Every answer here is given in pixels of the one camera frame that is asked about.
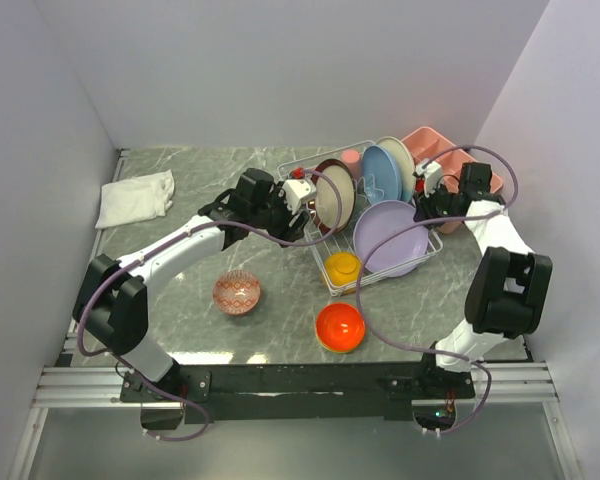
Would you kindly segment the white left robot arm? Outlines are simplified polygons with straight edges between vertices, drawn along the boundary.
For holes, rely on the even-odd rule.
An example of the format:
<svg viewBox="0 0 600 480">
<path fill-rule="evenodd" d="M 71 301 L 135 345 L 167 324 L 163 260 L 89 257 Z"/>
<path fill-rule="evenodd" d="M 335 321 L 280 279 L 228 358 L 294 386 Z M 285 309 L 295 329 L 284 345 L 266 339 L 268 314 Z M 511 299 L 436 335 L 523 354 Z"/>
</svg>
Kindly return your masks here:
<svg viewBox="0 0 600 480">
<path fill-rule="evenodd" d="M 258 233 L 289 246 L 302 238 L 309 220 L 306 204 L 315 185 L 302 174 L 276 181 L 249 168 L 235 187 L 198 210 L 182 227 L 134 254 L 105 254 L 88 265 L 73 319 L 77 336 L 90 333 L 109 352 L 145 377 L 144 389 L 156 401 L 184 389 L 179 363 L 149 333 L 149 301 L 195 263 Z"/>
</svg>

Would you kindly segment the red white patterned bowl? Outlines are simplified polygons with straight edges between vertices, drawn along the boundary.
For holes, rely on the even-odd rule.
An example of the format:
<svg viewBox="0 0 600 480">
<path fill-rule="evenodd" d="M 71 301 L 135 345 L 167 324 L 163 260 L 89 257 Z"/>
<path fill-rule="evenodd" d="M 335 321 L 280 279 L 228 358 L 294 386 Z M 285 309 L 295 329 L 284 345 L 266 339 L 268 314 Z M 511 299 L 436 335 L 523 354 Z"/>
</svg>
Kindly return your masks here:
<svg viewBox="0 0 600 480">
<path fill-rule="evenodd" d="M 221 275 L 213 286 L 212 299 L 223 313 L 239 316 L 255 308 L 261 297 L 259 279 L 246 270 L 232 270 Z"/>
</svg>

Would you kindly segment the cream and blue plate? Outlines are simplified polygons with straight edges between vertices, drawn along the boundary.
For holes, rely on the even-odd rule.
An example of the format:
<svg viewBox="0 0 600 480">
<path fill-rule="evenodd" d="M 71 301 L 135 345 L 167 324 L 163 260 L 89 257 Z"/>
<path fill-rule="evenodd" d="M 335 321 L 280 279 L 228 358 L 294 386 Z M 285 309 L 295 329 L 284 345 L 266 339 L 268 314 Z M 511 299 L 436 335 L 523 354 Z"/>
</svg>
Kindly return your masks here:
<svg viewBox="0 0 600 480">
<path fill-rule="evenodd" d="M 402 181 L 401 200 L 410 202 L 416 186 L 415 162 L 410 151 L 401 140 L 393 136 L 382 137 L 376 144 L 385 149 L 395 160 Z"/>
</svg>

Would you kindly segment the orange-yellow bowl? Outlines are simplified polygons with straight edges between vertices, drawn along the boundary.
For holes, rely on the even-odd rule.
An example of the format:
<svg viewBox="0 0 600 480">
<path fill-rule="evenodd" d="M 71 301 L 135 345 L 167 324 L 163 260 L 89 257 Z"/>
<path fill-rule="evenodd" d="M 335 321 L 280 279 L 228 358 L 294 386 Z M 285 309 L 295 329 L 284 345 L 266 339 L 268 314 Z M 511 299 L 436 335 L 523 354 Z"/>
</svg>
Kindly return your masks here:
<svg viewBox="0 0 600 480">
<path fill-rule="evenodd" d="M 324 262 L 323 280 L 332 296 L 352 293 L 361 270 L 361 261 L 350 252 L 337 252 Z"/>
</svg>

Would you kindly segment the dark red rimmed plate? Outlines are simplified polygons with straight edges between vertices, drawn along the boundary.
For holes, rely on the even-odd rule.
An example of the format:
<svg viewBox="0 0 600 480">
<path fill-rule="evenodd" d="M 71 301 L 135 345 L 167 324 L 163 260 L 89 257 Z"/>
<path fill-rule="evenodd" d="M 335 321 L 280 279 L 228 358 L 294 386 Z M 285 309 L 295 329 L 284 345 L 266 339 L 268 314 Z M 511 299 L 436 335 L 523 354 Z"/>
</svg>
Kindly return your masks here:
<svg viewBox="0 0 600 480">
<path fill-rule="evenodd" d="M 337 159 L 322 161 L 315 170 L 322 176 L 313 175 L 312 182 L 316 186 L 317 196 L 314 200 L 314 224 L 322 233 L 332 228 L 336 233 L 342 231 L 350 222 L 356 203 L 356 184 L 346 165 Z M 341 215 L 338 225 L 335 220 L 338 212 L 338 201 L 331 185 L 325 180 L 329 178 L 336 186 L 341 199 Z"/>
</svg>

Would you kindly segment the white wire dish rack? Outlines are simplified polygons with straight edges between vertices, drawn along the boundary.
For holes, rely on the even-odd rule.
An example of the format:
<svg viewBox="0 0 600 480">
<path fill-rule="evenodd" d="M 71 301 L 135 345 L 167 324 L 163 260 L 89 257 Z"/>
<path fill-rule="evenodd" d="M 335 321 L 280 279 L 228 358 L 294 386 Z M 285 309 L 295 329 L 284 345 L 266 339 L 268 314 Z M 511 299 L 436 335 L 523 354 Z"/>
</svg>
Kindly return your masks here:
<svg viewBox="0 0 600 480">
<path fill-rule="evenodd" d="M 357 150 L 362 158 L 371 145 L 377 144 L 365 140 L 292 160 L 281 164 L 277 173 L 284 179 L 299 168 L 315 170 L 324 160 L 340 160 L 340 154 L 346 149 Z M 337 252 L 350 252 L 358 257 L 361 270 L 356 282 L 367 286 L 385 278 L 406 275 L 443 249 L 443 242 L 437 233 L 426 227 L 413 226 L 416 210 L 412 199 L 403 202 L 400 198 L 371 205 L 364 192 L 362 175 L 359 179 L 354 178 L 354 181 L 356 203 L 349 224 L 339 233 L 310 248 L 322 279 L 323 262 Z"/>
</svg>

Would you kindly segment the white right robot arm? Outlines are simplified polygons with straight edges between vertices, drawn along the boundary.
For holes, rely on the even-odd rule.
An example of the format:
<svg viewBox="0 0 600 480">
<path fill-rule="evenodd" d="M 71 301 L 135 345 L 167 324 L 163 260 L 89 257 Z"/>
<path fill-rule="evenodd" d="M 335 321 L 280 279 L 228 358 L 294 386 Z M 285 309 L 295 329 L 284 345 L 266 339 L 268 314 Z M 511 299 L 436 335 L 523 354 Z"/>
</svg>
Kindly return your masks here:
<svg viewBox="0 0 600 480">
<path fill-rule="evenodd" d="M 415 219 L 460 218 L 482 254 L 465 299 L 464 319 L 433 345 L 435 364 L 417 376 L 424 395 L 440 398 L 453 385 L 452 373 L 468 371 L 471 361 L 493 347 L 537 329 L 553 264 L 518 234 L 505 200 L 491 191 L 490 165 L 463 164 L 456 192 L 447 189 L 436 162 L 418 166 L 414 176 L 422 182 Z"/>
</svg>

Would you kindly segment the red-orange bowl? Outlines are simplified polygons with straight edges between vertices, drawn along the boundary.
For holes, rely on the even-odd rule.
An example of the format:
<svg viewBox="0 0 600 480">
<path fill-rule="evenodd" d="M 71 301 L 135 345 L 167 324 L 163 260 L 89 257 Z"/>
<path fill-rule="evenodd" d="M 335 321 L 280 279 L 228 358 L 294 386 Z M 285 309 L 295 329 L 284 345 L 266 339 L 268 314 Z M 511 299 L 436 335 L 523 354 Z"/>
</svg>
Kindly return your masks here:
<svg viewBox="0 0 600 480">
<path fill-rule="evenodd" d="M 361 344 L 366 334 L 366 325 L 355 307 L 336 302 L 319 312 L 314 330 L 316 338 L 325 349 L 345 354 Z"/>
</svg>

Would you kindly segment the pink plastic cup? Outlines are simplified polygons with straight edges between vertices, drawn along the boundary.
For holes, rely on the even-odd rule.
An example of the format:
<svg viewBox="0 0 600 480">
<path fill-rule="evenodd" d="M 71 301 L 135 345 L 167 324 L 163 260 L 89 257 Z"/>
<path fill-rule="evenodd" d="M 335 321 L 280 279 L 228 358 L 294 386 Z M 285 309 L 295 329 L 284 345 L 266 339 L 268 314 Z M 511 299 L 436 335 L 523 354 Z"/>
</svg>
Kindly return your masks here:
<svg viewBox="0 0 600 480">
<path fill-rule="evenodd" d="M 343 162 L 352 176 L 359 179 L 362 175 L 361 154 L 355 149 L 346 149 L 340 154 L 340 161 Z"/>
</svg>

